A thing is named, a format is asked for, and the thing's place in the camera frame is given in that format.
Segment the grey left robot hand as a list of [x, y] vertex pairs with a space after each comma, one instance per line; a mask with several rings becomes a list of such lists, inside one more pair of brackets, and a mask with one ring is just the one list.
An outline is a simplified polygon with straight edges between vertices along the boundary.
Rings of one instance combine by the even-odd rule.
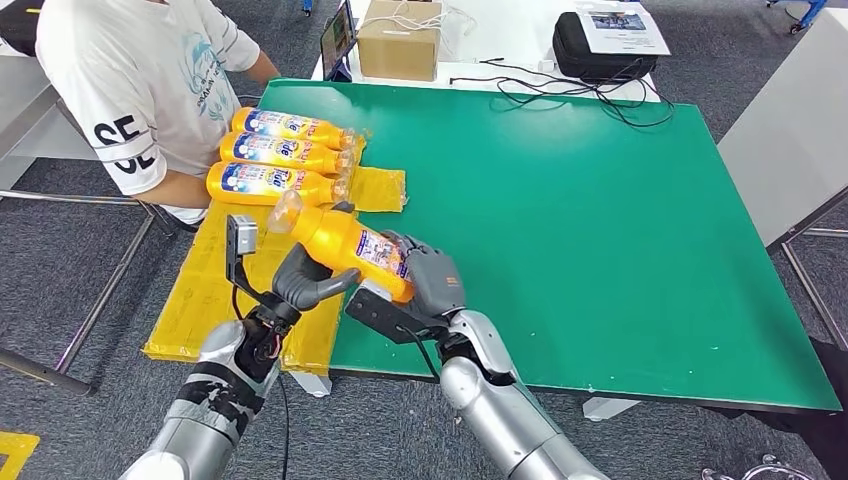
[[334, 273], [314, 260], [297, 242], [288, 252], [272, 279], [272, 292], [294, 309], [312, 310], [322, 301], [344, 293], [360, 282], [356, 268]]

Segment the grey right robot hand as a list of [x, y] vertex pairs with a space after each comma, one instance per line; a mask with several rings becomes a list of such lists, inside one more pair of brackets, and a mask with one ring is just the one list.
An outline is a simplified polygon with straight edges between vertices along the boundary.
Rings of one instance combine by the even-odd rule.
[[437, 318], [466, 307], [466, 292], [456, 264], [442, 250], [411, 235], [381, 232], [395, 244], [414, 287], [413, 298], [403, 308], [416, 315]]

